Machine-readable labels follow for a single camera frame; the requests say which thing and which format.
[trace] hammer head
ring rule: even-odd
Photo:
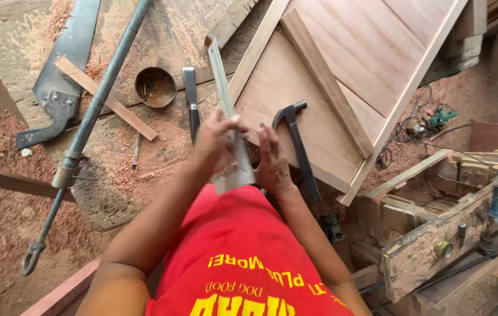
[[[307,108],[307,102],[306,101],[299,101],[296,104],[288,104],[285,107],[283,107],[278,113],[276,113],[276,116],[274,116],[273,119],[273,129],[276,129],[278,126],[278,122],[282,118],[286,118],[286,123],[291,123],[295,121],[295,115],[300,111]]]

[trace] metal bowl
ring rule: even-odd
[[[173,103],[177,94],[171,74],[159,67],[148,67],[136,76],[134,91],[147,106],[162,109]]]

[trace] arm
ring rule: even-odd
[[[298,188],[292,183],[278,137],[270,127],[261,125],[259,142],[261,164],[256,170],[259,184],[276,198],[287,225],[306,250],[321,280],[356,316],[371,315],[350,271],[315,221]]]
[[[240,127],[239,119],[219,121],[220,117],[217,110],[204,122],[191,158],[109,244],[77,315],[145,314],[146,277],[168,251],[204,184],[231,160],[225,133]]]

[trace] hammer handle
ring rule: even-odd
[[[319,190],[317,189],[317,184],[315,183],[315,177],[313,176],[313,171],[311,170],[311,164],[309,163],[306,149],[303,147],[303,141],[301,141],[298,126],[294,121],[288,123],[287,128],[290,132],[292,143],[294,144],[295,157],[298,160],[299,170],[303,176],[303,182],[306,184],[309,197],[311,198],[311,203],[318,203],[321,201],[321,196],[319,195]]]

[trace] dirt floor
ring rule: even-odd
[[[418,90],[404,117],[411,113],[419,97],[423,108],[434,109],[447,104],[459,112],[450,127],[470,121],[498,123],[498,36],[488,45],[476,67],[452,78],[432,83],[432,96],[427,88]],[[50,182],[55,166],[49,162],[40,146],[33,154],[22,157],[13,150],[14,135],[25,129],[10,114],[0,108],[0,169]],[[470,128],[465,127],[443,135],[434,143],[439,146],[467,150]],[[362,188],[370,190],[396,176],[435,152],[422,144],[393,142],[389,145],[393,162],[386,169],[372,168]],[[333,210],[340,214],[342,206],[335,200],[337,191],[319,183],[323,200],[313,211]],[[0,315],[18,315],[49,291],[61,284],[80,267],[99,255],[115,232],[92,231],[75,204],[65,202],[46,240],[36,271],[30,277],[19,273],[21,259],[46,216],[51,200],[22,193],[0,190]]]

